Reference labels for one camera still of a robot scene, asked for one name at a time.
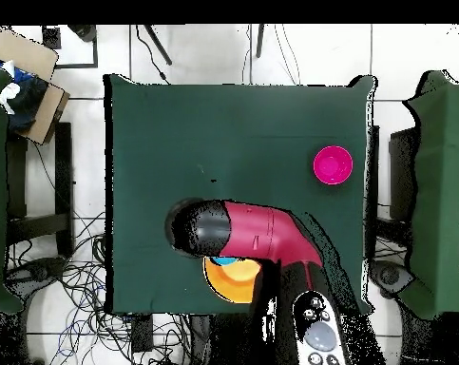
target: table leg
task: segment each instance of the table leg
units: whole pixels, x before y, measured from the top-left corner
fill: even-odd
[[[256,57],[261,57],[261,48],[263,46],[264,24],[259,24],[258,27],[258,44],[256,47]]]

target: magenta bowl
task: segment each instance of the magenta bowl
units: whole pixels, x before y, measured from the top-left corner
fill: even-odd
[[[338,145],[329,145],[318,151],[314,158],[314,172],[326,184],[340,184],[353,172],[353,157]]]

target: wire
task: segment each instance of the wire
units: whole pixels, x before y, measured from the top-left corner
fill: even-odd
[[[136,37],[138,38],[138,40],[144,44],[147,48],[148,48],[148,51],[149,51],[149,55],[151,57],[151,63],[153,64],[153,66],[155,67],[155,69],[159,72],[160,74],[160,77],[162,77],[162,80],[164,80],[167,84],[170,84],[168,83],[168,81],[166,80],[166,76],[164,75],[164,73],[158,68],[157,64],[155,63],[155,60],[153,59],[153,52],[151,51],[151,48],[150,46],[140,37],[140,31],[138,29],[138,25],[136,25]]]
[[[43,161],[43,157],[42,157],[42,153],[40,152],[40,149],[38,148],[38,145],[36,145],[35,142],[31,142],[35,148],[36,148],[36,151],[38,152],[38,155],[40,156],[40,161],[42,162],[42,166],[43,166],[43,169],[45,170],[45,173],[47,174],[47,178],[48,178],[48,181],[50,182],[51,184],[51,187],[53,187],[53,190],[55,191],[56,195],[58,196],[58,198],[60,199],[61,202],[64,203],[64,205],[66,207],[70,207],[70,203],[69,202],[66,202],[62,196],[58,193],[55,185],[53,184],[53,182],[51,181],[51,178],[50,178],[50,175],[48,174],[48,171],[47,171],[47,167],[45,166],[45,162]],[[81,216],[79,216],[73,209],[72,209],[72,213],[75,214],[77,216],[78,219],[80,219],[80,221],[82,222],[82,224],[86,227],[86,222],[81,218]]]
[[[250,24],[248,24],[248,29],[246,30],[246,36],[248,37],[248,41],[251,41],[251,38],[250,38],[249,35],[248,35],[249,26],[250,26]],[[248,49],[248,50],[246,51],[246,55],[244,56],[244,64],[242,65],[242,72],[241,72],[241,76],[242,76],[242,77],[241,77],[241,79],[242,79],[242,83],[243,83],[243,84],[244,84],[244,69],[246,68],[246,60],[247,60],[247,58],[248,58],[249,50],[250,50],[250,49]]]
[[[40,156],[40,160],[42,162],[42,166],[44,167],[45,173],[47,174],[48,181],[50,182],[53,190],[58,195],[58,192],[53,185],[51,178],[49,177],[47,168],[45,166],[45,162],[43,160],[42,154],[38,148],[38,146],[33,143],[36,147],[38,155]],[[62,199],[60,195],[58,195],[60,200],[69,206],[65,200]],[[72,301],[74,308],[68,313],[67,321],[70,315],[73,313],[73,318],[69,325],[66,326],[66,329],[59,335],[58,341],[58,349],[56,354],[51,359],[48,365],[53,365],[53,362],[56,357],[63,356],[64,359],[59,365],[64,365],[69,358],[74,357],[76,365],[79,365],[79,359],[77,357],[81,336],[84,336],[85,328],[87,327],[89,330],[90,335],[94,335],[94,339],[90,344],[87,353],[84,354],[80,365],[84,365],[86,356],[90,354],[91,360],[93,365],[97,365],[94,361],[92,351],[99,342],[101,342],[108,350],[117,351],[121,353],[121,355],[129,361],[130,365],[144,365],[142,362],[136,363],[134,359],[134,354],[131,350],[131,328],[130,323],[126,322],[123,317],[109,315],[104,312],[103,306],[104,301],[101,297],[101,292],[106,291],[105,282],[98,277],[98,273],[101,269],[105,269],[105,234],[98,234],[92,235],[89,231],[89,226],[99,219],[99,217],[103,214],[99,214],[93,219],[89,224],[86,224],[85,221],[75,212],[73,213],[81,220],[84,225],[84,229],[76,237],[79,238],[80,235],[84,234],[85,231],[88,233],[88,237],[83,240],[80,240],[77,245],[74,247],[72,256],[66,260],[66,264],[64,266],[64,273],[63,277],[58,279],[58,281],[62,284],[64,291]],[[84,262],[82,265],[74,264],[76,263],[73,260],[73,256],[77,253],[86,243],[90,242],[90,246],[92,249],[92,257],[91,261]],[[30,243],[29,248],[23,252],[19,257],[19,262],[21,264],[22,257],[30,250],[32,247],[32,243]],[[13,245],[13,261],[15,259],[15,247]],[[75,298],[75,293],[81,293],[79,297],[79,302],[77,302]],[[78,316],[81,312],[87,313],[88,316],[86,319],[78,319]],[[118,326],[114,324],[114,320],[117,319],[121,322]],[[150,358],[148,365],[155,363],[155,365],[166,365],[169,363],[170,365],[179,365],[173,363],[170,360],[170,355],[173,354],[174,350],[172,347],[181,345],[182,346],[182,365],[185,363],[185,359],[187,357],[192,358],[191,352],[189,351],[190,340],[188,335],[186,334],[183,324],[182,324],[182,316],[180,316],[179,322],[172,316],[172,321],[163,324],[162,326],[157,326],[154,329],[154,332],[158,331],[162,327],[174,323],[178,330],[180,331],[182,336],[179,336],[175,333],[173,329],[170,329],[165,336],[165,343],[162,346],[154,346],[153,350],[162,354],[162,359],[156,360],[154,358]],[[174,333],[178,343],[168,344],[167,339],[168,336]],[[69,347],[64,348],[64,344],[68,340]],[[107,345],[109,342],[114,342],[116,348],[111,348]]]
[[[249,25],[249,84],[253,84],[253,24]]]
[[[290,72],[290,68],[288,67],[288,63],[286,62],[286,57],[285,53],[283,52],[283,48],[281,47],[281,43],[279,42],[279,36],[278,36],[278,31],[277,31],[277,24],[275,24],[275,34],[277,35],[277,40],[278,40],[278,45],[279,45],[279,50],[281,51],[281,56],[283,56],[283,61],[285,62],[286,69],[288,71],[288,74],[290,75],[290,78],[292,80],[292,83],[296,85],[296,82],[294,80],[294,77],[292,76],[292,73]]]
[[[290,48],[290,51],[294,55],[294,60],[295,60],[295,64],[296,64],[296,72],[298,73],[298,84],[301,85],[300,69],[298,68],[298,61],[296,60],[296,56],[294,54],[294,50],[292,49],[292,46],[290,45],[290,41],[288,40],[288,37],[286,36],[285,26],[283,24],[281,24],[281,27],[283,28],[283,33],[285,34],[285,39],[286,39],[286,43],[288,44],[288,48]]]

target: orange bowl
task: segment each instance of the orange bowl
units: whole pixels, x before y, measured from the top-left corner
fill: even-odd
[[[261,265],[250,259],[219,266],[210,258],[203,258],[203,273],[209,286],[221,298],[234,303],[253,300],[256,276]]]

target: floor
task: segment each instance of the floor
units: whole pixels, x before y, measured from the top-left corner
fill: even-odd
[[[169,67],[140,27],[140,35],[152,48],[153,59],[175,85],[250,83],[249,59],[242,72],[249,49],[247,24],[156,26],[168,54]],[[262,55],[253,57],[254,85],[293,85],[298,83],[295,53],[303,85],[345,86],[357,75],[372,74],[378,80],[375,92],[374,124],[380,126],[380,143],[386,145],[390,134],[414,125],[401,101],[414,95],[421,75],[430,69],[447,69],[459,81],[459,26],[453,25],[267,25]],[[30,39],[41,42],[40,27],[13,27]],[[256,53],[258,25],[253,25],[253,53]],[[61,26],[62,46],[59,65],[93,63],[93,46]],[[103,96],[104,73],[117,73],[138,83],[162,84],[150,61],[148,49],[137,39],[136,26],[98,26],[98,66],[55,70],[52,83],[70,93],[62,121],[72,124],[74,166],[74,208],[78,240],[83,222],[91,223],[91,234],[104,232],[105,211],[105,122]],[[285,65],[288,64],[293,78]],[[54,140],[40,147],[47,171],[53,175]],[[387,217],[390,203],[390,162],[386,146],[379,152],[379,215]],[[44,215],[54,211],[54,190],[33,147],[28,152],[27,201],[29,214]],[[16,253],[26,245],[16,246]],[[35,240],[27,259],[55,256],[53,237]],[[79,263],[92,260],[88,248],[74,258]],[[371,322],[388,365],[396,365],[401,347],[401,318],[393,300],[383,299],[369,284],[368,298],[374,312]],[[78,356],[65,357],[68,340],[60,346],[72,321],[74,305],[58,283],[40,291],[32,302],[28,333],[30,353],[52,365],[79,365],[78,356],[86,355],[83,365],[130,365],[122,354],[113,352],[113,343],[93,344],[94,335],[81,333]],[[168,322],[168,315],[155,315],[155,324]],[[171,325],[157,331],[163,338]]]

